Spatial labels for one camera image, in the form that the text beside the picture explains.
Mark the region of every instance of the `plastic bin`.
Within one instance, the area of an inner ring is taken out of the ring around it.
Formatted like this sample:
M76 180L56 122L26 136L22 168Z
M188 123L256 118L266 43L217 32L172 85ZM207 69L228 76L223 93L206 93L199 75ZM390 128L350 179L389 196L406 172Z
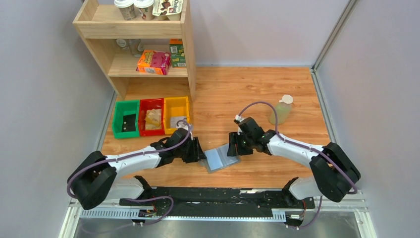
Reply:
M115 104L112 132L117 139L139 137L140 101L123 101Z
M164 98L163 104L163 125L165 134L173 134L176 127L171 127L171 118L186 117L190 123L190 102L188 97Z
M164 114L163 103L164 103L163 98L140 100L140 112L139 112L140 118L138 121L138 125L139 125L141 136L165 135L165 130L163 128L163 114ZM160 116L160 124L161 124L162 129L145 130L146 112L147 110L152 110L152 109L162 109L162 114Z

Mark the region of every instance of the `juice carton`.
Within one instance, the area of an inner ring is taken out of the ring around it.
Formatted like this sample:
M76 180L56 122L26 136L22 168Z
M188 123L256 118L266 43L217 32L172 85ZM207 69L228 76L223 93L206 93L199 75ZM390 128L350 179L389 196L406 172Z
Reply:
M184 53L172 54L171 63L173 68L187 67Z
M184 53L184 45L182 44L182 39L170 39L169 48L171 53Z

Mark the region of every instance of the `white wall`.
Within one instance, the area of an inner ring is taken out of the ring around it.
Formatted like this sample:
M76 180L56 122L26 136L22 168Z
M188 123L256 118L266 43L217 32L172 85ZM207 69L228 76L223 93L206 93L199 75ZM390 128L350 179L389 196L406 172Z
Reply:
M190 0L197 64L312 65L347 1Z
M380 238L420 233L420 2L361 0L319 72Z
M0 5L0 237L57 237L112 88L72 25L79 0Z

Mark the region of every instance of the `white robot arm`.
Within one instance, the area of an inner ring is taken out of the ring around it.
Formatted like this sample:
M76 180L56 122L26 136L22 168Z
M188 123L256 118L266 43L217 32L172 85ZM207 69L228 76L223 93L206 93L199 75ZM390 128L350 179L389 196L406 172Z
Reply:
M67 193L77 198L85 210L109 199L139 197L147 182L140 176L121 177L170 164L175 158L185 163L206 159L198 138L187 129L189 125L178 128L171 137L126 154L104 156L100 151L92 152L68 178Z
M335 143L326 146L311 145L290 139L274 130L264 132L252 118L237 116L238 132L229 134L228 156L263 152L296 161L312 170L313 177L293 178L283 188L286 200L303 200L307 197L326 196L340 202L359 181L360 173Z

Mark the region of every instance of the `wooden floor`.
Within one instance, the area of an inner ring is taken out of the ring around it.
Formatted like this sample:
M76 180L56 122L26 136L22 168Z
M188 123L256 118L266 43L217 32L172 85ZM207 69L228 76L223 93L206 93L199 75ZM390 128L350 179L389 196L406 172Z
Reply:
M234 117L245 106L255 101L275 105L283 94L292 95L294 103L286 123L279 126L280 133L312 144L329 142L308 68L202 67L197 69L197 75L192 123L193 135L199 137L203 150L228 143L228 133L238 128ZM188 80L184 78L133 78L126 100L187 95ZM268 130L274 129L268 122L270 114L268 106L255 105L243 115L253 117ZM163 137L117 140L112 135L111 122L102 148L104 155L138 150ZM293 177L312 174L310 169L281 157L255 153L241 159L242 162L212 174L198 163L184 164L181 159L135 174L142 175L151 186L260 188L283 187Z

